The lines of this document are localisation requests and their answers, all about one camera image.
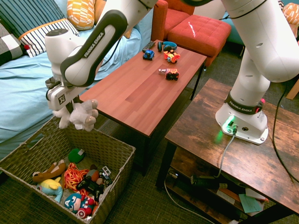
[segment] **orange rope toy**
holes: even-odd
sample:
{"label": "orange rope toy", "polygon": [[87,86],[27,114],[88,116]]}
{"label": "orange rope toy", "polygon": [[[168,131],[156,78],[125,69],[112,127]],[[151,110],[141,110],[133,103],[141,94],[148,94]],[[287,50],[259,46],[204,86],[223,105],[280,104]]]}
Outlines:
{"label": "orange rope toy", "polygon": [[80,195],[88,196],[88,192],[85,189],[77,190],[76,186],[83,180],[84,176],[88,173],[88,169],[79,170],[75,163],[70,163],[69,167],[64,173],[64,188],[70,188],[75,192],[80,192]]}

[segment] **yellow pillow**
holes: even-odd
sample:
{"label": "yellow pillow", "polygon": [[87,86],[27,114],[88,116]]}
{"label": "yellow pillow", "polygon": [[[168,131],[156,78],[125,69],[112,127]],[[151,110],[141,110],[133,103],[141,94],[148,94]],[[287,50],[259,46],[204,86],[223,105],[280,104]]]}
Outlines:
{"label": "yellow pillow", "polygon": [[77,30],[88,30],[94,25],[95,0],[68,0],[67,18]]}
{"label": "yellow pillow", "polygon": [[[99,21],[99,18],[103,12],[104,6],[106,4],[106,1],[104,0],[95,0],[94,5],[94,17],[95,17],[95,24]],[[124,34],[124,36],[129,39],[131,36],[132,28]]]}
{"label": "yellow pillow", "polygon": [[284,7],[283,12],[288,23],[299,25],[299,5],[289,3]]}

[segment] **red ottoman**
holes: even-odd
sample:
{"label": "red ottoman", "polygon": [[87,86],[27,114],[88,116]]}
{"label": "red ottoman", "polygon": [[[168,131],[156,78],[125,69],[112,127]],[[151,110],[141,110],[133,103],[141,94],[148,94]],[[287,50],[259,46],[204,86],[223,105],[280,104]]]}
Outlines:
{"label": "red ottoman", "polygon": [[231,26],[220,20],[191,15],[168,34],[168,41],[178,46],[206,55],[208,67],[223,48]]}

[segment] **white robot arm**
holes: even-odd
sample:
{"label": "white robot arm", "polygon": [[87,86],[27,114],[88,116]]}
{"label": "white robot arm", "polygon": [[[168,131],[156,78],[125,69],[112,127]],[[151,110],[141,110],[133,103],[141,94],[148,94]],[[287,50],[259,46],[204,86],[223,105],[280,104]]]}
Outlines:
{"label": "white robot arm", "polygon": [[226,134],[255,144],[268,136],[263,95],[270,82],[299,74],[299,47],[277,0],[222,0],[246,49],[238,78],[216,120]]}
{"label": "white robot arm", "polygon": [[49,108],[60,110],[91,85],[107,52],[156,2],[107,1],[97,26],[86,41],[66,29],[49,32],[45,37],[53,72],[53,78],[46,81]]}

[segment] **remote control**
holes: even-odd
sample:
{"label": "remote control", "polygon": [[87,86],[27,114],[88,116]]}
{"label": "remote control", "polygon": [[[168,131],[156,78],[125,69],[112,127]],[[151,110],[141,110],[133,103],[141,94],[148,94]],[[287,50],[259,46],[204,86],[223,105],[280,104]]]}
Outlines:
{"label": "remote control", "polygon": [[146,50],[151,49],[155,45],[154,41],[150,41],[145,47],[142,49],[142,52],[144,53]]}

